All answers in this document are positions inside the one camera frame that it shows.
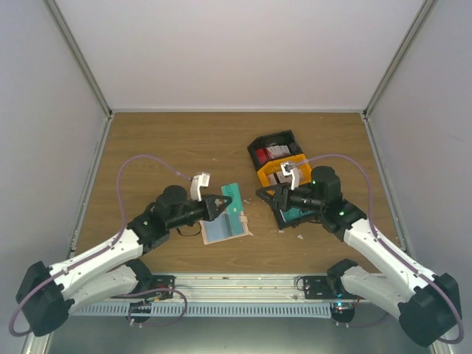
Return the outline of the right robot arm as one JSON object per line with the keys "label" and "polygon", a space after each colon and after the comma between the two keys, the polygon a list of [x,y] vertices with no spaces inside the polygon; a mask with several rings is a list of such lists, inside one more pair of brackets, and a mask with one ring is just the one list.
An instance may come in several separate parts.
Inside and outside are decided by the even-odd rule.
{"label": "right robot arm", "polygon": [[342,299],[359,296],[396,318],[403,332],[421,347],[436,341],[458,344],[465,337],[457,281],[435,274],[401,251],[366,214],[342,195],[341,181],[328,166],[312,169],[310,183],[275,184],[256,191],[272,209],[313,212],[322,227],[367,258],[377,277],[352,260],[342,260],[327,274],[327,292]]}

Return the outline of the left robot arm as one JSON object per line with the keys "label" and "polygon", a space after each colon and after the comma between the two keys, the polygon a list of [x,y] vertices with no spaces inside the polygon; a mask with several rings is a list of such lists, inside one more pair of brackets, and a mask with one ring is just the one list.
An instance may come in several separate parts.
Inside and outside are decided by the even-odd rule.
{"label": "left robot arm", "polygon": [[[231,202],[230,196],[213,194],[190,200],[183,187],[171,185],[103,243],[50,266],[33,263],[15,296],[18,306],[9,321],[10,334],[45,336],[70,314],[94,302],[116,296],[147,296],[152,288],[151,274],[139,258],[167,242],[171,230],[213,221]],[[29,325],[23,333],[15,329],[19,314]]]}

